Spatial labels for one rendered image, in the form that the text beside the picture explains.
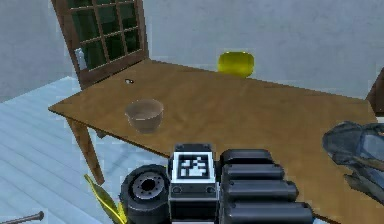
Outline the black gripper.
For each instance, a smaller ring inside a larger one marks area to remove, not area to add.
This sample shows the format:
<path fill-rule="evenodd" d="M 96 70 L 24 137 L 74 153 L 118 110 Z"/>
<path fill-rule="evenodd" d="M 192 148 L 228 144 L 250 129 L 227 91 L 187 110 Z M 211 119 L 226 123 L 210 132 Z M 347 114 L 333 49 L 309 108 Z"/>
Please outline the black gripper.
<path fill-rule="evenodd" d="M 120 201 L 128 224 L 169 224 L 169 179 L 161 165 L 144 165 L 126 176 Z"/>

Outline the brown wooden dining table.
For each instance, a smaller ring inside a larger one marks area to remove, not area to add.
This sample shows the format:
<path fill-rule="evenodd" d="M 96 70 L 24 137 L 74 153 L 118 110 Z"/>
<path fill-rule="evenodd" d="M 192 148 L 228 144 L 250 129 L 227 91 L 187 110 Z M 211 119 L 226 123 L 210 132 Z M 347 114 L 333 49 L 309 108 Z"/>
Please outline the brown wooden dining table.
<path fill-rule="evenodd" d="M 139 133 L 125 115 L 141 99 L 164 106 L 153 133 Z M 340 224 L 384 224 L 384 206 L 350 189 L 345 168 L 321 144 L 323 134 L 344 120 L 375 122 L 364 100 L 146 60 L 50 109 L 67 119 L 98 183 L 104 179 L 91 128 L 164 157 L 183 142 L 210 143 L 217 152 L 264 148 L 316 213 Z"/>

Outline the yellow chair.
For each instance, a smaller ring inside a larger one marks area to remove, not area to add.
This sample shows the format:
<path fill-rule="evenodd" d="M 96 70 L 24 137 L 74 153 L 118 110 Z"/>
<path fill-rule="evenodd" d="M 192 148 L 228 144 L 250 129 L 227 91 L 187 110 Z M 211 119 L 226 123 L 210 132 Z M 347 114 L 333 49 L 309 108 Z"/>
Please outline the yellow chair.
<path fill-rule="evenodd" d="M 114 224 L 129 224 L 121 202 L 115 203 L 111 196 L 99 185 L 95 184 L 88 174 L 84 175 L 96 200 Z"/>
<path fill-rule="evenodd" d="M 217 70 L 235 76 L 247 78 L 255 66 L 254 56 L 248 52 L 224 52 L 219 56 Z"/>

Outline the brown bowl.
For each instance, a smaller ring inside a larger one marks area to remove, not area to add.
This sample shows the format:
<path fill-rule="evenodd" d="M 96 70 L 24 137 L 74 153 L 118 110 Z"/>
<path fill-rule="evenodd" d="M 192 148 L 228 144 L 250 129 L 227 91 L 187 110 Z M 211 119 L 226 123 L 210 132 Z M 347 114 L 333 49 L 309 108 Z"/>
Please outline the brown bowl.
<path fill-rule="evenodd" d="M 136 100 L 125 109 L 129 124 L 143 134 L 153 133 L 159 128 L 163 112 L 163 104 L 155 99 Z"/>

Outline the dark grey rod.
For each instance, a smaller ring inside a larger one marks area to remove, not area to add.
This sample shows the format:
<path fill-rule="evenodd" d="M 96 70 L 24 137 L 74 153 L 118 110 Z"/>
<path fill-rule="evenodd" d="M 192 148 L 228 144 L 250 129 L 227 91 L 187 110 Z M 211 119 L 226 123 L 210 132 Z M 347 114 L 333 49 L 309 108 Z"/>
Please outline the dark grey rod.
<path fill-rule="evenodd" d="M 3 221 L 3 222 L 0 222 L 0 224 L 21 224 L 23 222 L 28 222 L 28 221 L 41 221 L 43 219 L 44 219 L 44 212 L 40 211 L 34 215 L 29 215 L 29 216 L 25 216 L 25 217 L 13 219 L 13 220 Z"/>

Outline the brown framed window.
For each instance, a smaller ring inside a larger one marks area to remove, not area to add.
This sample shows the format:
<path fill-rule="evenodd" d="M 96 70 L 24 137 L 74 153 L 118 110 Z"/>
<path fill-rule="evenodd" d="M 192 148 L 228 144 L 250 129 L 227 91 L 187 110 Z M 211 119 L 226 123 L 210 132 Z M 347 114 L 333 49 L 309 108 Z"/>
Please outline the brown framed window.
<path fill-rule="evenodd" d="M 143 0 L 51 0 L 85 89 L 149 57 Z"/>

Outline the dark grey crumpled object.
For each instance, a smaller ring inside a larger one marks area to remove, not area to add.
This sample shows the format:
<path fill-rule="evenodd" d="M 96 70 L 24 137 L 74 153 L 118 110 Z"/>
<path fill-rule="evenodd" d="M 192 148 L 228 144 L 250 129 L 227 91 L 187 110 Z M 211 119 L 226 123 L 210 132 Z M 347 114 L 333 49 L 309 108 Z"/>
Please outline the dark grey crumpled object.
<path fill-rule="evenodd" d="M 344 121 L 322 137 L 322 147 L 339 166 L 352 171 L 344 179 L 351 189 L 384 206 L 384 124 Z"/>

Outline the dark brown wooden furniture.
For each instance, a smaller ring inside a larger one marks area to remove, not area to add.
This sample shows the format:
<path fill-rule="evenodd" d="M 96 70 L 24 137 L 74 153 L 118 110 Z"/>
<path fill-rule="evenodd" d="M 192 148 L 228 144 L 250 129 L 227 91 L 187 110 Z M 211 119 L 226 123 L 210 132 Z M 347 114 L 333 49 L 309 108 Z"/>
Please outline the dark brown wooden furniture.
<path fill-rule="evenodd" d="M 375 116 L 384 117 L 384 67 L 373 83 L 366 99 L 369 101 Z"/>

